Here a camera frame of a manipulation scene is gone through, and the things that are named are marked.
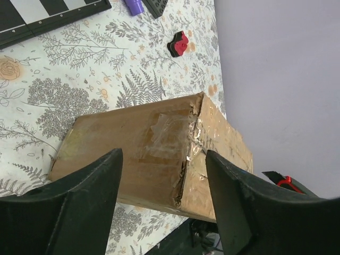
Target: table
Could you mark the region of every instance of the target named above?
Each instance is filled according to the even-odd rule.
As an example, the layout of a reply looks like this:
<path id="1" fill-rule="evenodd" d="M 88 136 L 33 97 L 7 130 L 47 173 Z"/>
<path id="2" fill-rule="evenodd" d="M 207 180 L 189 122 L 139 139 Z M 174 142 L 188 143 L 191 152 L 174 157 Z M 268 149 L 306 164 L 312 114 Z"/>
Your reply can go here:
<path id="1" fill-rule="evenodd" d="M 77 116 L 200 91 L 225 113 L 214 0 L 170 0 L 157 20 L 111 4 L 0 52 L 0 196 L 48 183 Z M 190 43 L 172 58 L 166 44 L 181 30 Z M 145 254 L 184 220 L 117 203 L 106 253 Z"/>

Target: black object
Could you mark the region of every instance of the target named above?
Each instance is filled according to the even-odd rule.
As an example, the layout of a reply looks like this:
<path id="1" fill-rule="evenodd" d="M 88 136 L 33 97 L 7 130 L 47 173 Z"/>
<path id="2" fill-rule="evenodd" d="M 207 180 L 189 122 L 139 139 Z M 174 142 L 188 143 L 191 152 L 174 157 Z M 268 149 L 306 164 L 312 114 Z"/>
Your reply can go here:
<path id="1" fill-rule="evenodd" d="M 204 239 L 209 233 L 216 232 L 215 223 L 187 219 L 146 255 L 202 255 Z"/>
<path id="2" fill-rule="evenodd" d="M 283 176 L 275 171 L 262 172 L 265 176 L 267 176 L 272 182 L 281 188 L 285 188 L 288 190 L 295 191 L 297 193 L 306 194 L 312 197 L 317 197 L 313 192 L 307 189 L 304 185 L 302 185 L 297 180 L 293 179 L 290 176 Z"/>
<path id="3" fill-rule="evenodd" d="M 174 39 L 166 46 L 172 57 L 180 57 L 188 47 L 189 40 L 185 36 L 184 31 L 177 32 Z"/>
<path id="4" fill-rule="evenodd" d="M 122 165 L 115 149 L 21 197 L 0 198 L 0 254 L 105 254 Z"/>
<path id="5" fill-rule="evenodd" d="M 154 18 L 157 19 L 163 15 L 168 0 L 143 0 L 143 3 Z"/>
<path id="6" fill-rule="evenodd" d="M 340 198 L 266 182 L 208 151 L 207 173 L 225 254 L 338 254 Z"/>
<path id="7" fill-rule="evenodd" d="M 109 0 L 0 0 L 0 49 L 109 8 Z"/>

